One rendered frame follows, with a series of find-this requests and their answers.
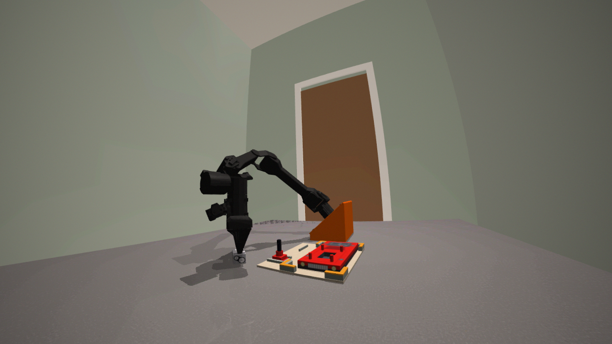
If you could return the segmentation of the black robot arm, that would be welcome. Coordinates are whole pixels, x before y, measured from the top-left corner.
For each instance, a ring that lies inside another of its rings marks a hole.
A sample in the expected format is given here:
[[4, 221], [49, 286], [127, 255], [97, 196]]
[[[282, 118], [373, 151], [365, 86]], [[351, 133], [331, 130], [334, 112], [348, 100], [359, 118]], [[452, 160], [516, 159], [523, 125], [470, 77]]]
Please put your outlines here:
[[[255, 161], [258, 157], [265, 156], [257, 165]], [[253, 179], [248, 172], [239, 174], [239, 171], [248, 165], [256, 166], [257, 170], [276, 175], [296, 193], [300, 194], [303, 204], [307, 205], [314, 213], [319, 212], [323, 218], [327, 218], [334, 209], [328, 204], [330, 198], [319, 190], [309, 188], [285, 170], [277, 155], [270, 151], [251, 150], [246, 154], [227, 155], [216, 172], [202, 170], [200, 174], [200, 191], [202, 194], [247, 194], [247, 181]], [[223, 204], [212, 204], [211, 208], [205, 210], [209, 221], [217, 217], [231, 214], [231, 206], [227, 199]]]

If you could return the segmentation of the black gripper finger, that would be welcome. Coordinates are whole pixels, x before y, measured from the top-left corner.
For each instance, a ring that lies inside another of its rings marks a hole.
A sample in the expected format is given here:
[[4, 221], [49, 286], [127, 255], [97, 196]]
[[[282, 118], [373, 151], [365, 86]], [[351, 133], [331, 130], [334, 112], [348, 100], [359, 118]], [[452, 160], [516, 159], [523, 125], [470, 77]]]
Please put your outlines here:
[[243, 251], [243, 247], [246, 244], [246, 240], [248, 239], [248, 235], [251, 232], [251, 228], [247, 229], [227, 229], [228, 232], [232, 234], [235, 240], [235, 246], [238, 254], [241, 254]]

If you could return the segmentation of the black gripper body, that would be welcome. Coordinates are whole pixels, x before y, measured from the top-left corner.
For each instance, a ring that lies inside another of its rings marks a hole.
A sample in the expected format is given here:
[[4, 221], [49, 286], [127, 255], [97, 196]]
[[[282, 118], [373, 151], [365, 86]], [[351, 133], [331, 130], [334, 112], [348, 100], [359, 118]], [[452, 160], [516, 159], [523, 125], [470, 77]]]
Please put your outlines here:
[[247, 194], [228, 194], [227, 202], [231, 206], [231, 214], [227, 214], [227, 229], [253, 228], [253, 221], [247, 210]]

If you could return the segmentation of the red toy car body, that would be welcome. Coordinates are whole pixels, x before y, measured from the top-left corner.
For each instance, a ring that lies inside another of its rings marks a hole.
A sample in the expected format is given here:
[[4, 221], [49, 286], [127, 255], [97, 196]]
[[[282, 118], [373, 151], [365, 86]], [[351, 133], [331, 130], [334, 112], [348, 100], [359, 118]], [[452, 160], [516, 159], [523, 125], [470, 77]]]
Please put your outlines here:
[[297, 260], [300, 269], [340, 272], [358, 251], [358, 243], [326, 241]]

